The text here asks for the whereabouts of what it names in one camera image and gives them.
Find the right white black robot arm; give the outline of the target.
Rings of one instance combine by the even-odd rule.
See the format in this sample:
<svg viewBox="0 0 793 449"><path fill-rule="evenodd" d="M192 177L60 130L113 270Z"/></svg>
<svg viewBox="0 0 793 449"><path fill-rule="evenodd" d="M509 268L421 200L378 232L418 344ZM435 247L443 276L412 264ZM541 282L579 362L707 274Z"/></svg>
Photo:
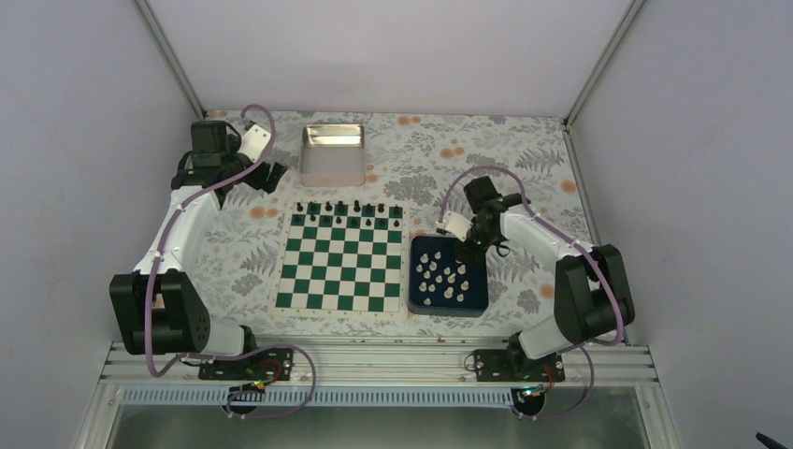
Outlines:
<svg viewBox="0 0 793 449"><path fill-rule="evenodd" d="M554 275L551 317L509 337L506 366L510 375L528 381L551 355L602 343L613 333L620 343L636 312L620 251L566 234L542 218L520 194L503 195L487 176L469 182L464 193L473 217L459 236L461 259L484 257L491 247L511 242L532 254Z"/></svg>

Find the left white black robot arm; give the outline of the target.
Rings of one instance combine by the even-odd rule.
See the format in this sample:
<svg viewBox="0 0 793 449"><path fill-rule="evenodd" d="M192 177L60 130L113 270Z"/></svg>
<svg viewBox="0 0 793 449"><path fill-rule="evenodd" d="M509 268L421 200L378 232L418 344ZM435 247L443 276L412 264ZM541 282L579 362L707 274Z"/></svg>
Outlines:
<svg viewBox="0 0 793 449"><path fill-rule="evenodd" d="M112 278L109 296L129 354L223 356L223 366L246 379L261 357L251 329L211 318L190 275L228 193L239 183L271 193L285 168L266 162L273 136L255 123L239 133L225 121L194 122L191 141L154 242L131 272Z"/></svg>

